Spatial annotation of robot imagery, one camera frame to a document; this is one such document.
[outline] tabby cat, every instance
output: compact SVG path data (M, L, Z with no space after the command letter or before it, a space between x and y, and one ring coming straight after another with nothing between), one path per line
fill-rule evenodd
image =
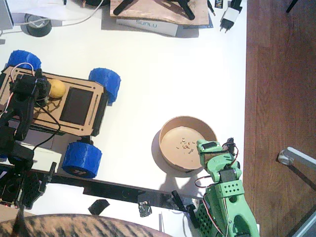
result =
M164 233L118 219L81 215L52 214L17 217L0 223L1 237L169 237Z

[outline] bowl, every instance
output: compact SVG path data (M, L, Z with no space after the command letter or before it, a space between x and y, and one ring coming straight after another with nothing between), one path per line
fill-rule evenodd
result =
M190 172L202 167L197 140L217 141L212 128L202 120L179 116L164 124L159 134L159 147L166 162L173 168Z

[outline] blue tire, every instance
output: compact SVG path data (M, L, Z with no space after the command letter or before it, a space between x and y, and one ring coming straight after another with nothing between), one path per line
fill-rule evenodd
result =
M13 51L10 55L9 61L7 63L7 66L16 66L19 63L30 63L34 67L34 71L40 68L41 61L39 58L37 58L34 54L23 51L23 50L16 50ZM19 66L19 68L24 69L32 69L30 65L22 64Z
M90 72L89 80L104 86L108 92L109 104L116 101L120 85L120 77L116 72L106 68L95 68Z
M81 178L94 178L99 169L102 152L93 145L73 142L67 147L62 168Z

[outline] black panel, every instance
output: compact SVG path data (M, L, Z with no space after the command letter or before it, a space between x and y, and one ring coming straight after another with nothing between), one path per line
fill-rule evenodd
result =
M92 96L92 91L70 87L60 120L84 125Z
M99 106L98 106L98 110L97 110L97 113L95 115L95 119L94 119L94 123L93 123L93 131L92 131L91 136L96 136L96 135L99 134L101 123L102 123L102 120L103 120L104 111L105 111L105 108L107 106L107 103L108 103L108 94L105 91L101 95L101 99L100 99L100 103L99 103Z
M217 147L217 143L216 142L209 142L209 143L205 143L202 145L204 149L208 149L211 147Z
M5 76L6 76L5 73L1 73L1 75L0 75L0 87L1 87L2 84L3 84L3 81L4 81L4 79L5 79Z

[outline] black tape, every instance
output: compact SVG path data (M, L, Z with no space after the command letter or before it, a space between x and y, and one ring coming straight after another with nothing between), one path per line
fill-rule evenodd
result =
M32 20L29 20L31 19L32 15L30 14L25 14L25 22L30 22ZM44 20L44 21L41 21L39 22L39 25L43 25L43 26L40 26L40 27L37 27L36 25L34 25L36 23L33 23L33 24L28 24L26 25L26 29L28 31L28 33L32 36L35 36L35 37L43 37L43 36L46 36L48 35L48 33L51 31L51 21L50 20Z
M109 205L109 202L105 199L98 199L88 208L88 210L92 215L98 216Z

